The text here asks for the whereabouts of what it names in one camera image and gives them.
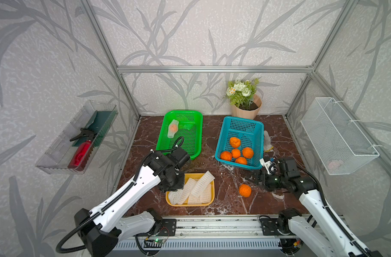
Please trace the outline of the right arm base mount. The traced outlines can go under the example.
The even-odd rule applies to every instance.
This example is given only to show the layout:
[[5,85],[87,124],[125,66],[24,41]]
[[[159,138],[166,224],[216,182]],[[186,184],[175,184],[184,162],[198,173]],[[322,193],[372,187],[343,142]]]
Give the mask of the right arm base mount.
[[288,236],[289,232],[280,230],[281,226],[278,224],[276,218],[272,218],[268,215],[260,215],[258,218],[262,233],[264,236]]

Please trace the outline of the white foam net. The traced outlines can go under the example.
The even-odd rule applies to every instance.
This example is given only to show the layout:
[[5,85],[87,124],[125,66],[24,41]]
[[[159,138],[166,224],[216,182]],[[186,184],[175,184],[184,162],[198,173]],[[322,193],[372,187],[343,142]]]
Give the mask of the white foam net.
[[203,199],[203,204],[207,204],[211,202],[212,199],[212,185],[208,184],[203,193],[201,194]]
[[201,205],[203,204],[202,196],[189,195],[188,205]]
[[197,180],[195,186],[191,190],[190,195],[200,197],[213,180],[215,180],[215,177],[210,173],[210,171],[206,171],[201,176],[201,178]]
[[181,191],[169,192],[168,199],[172,205],[180,205]]
[[193,178],[188,179],[188,181],[185,183],[182,191],[180,192],[180,194],[177,197],[176,203],[178,205],[182,205],[183,203],[185,203],[185,201],[189,198],[196,183],[197,183],[197,181],[194,180]]

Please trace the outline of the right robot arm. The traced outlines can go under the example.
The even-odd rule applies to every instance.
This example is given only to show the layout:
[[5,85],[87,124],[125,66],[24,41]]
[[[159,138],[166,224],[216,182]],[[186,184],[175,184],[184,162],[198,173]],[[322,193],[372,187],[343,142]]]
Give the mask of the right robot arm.
[[276,218],[261,215],[259,222],[265,236],[282,236],[279,247],[287,256],[301,245],[318,257],[379,257],[370,250],[327,202],[316,177],[297,165],[294,158],[262,158],[261,169],[253,170],[247,180],[266,191],[285,189],[309,211],[305,218],[297,209],[280,211]]

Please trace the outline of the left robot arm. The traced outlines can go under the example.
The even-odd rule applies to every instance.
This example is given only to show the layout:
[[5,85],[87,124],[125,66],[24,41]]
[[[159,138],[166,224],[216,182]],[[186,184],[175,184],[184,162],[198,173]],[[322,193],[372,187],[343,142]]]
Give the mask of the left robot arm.
[[184,187],[185,174],[181,168],[190,155],[179,137],[171,149],[150,151],[134,176],[101,204],[74,216],[76,227],[56,246],[59,254],[88,250],[93,257],[107,256],[119,241],[141,233],[156,232],[162,218],[154,210],[131,216],[127,223],[123,215],[148,191],[158,187],[161,192],[177,191]]

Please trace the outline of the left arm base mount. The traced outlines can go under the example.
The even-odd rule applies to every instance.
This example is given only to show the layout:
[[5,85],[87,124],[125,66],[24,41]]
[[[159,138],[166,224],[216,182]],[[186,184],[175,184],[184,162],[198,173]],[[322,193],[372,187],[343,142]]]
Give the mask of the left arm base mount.
[[170,237],[175,236],[176,229],[177,219],[163,218],[155,222],[149,233],[156,236]]

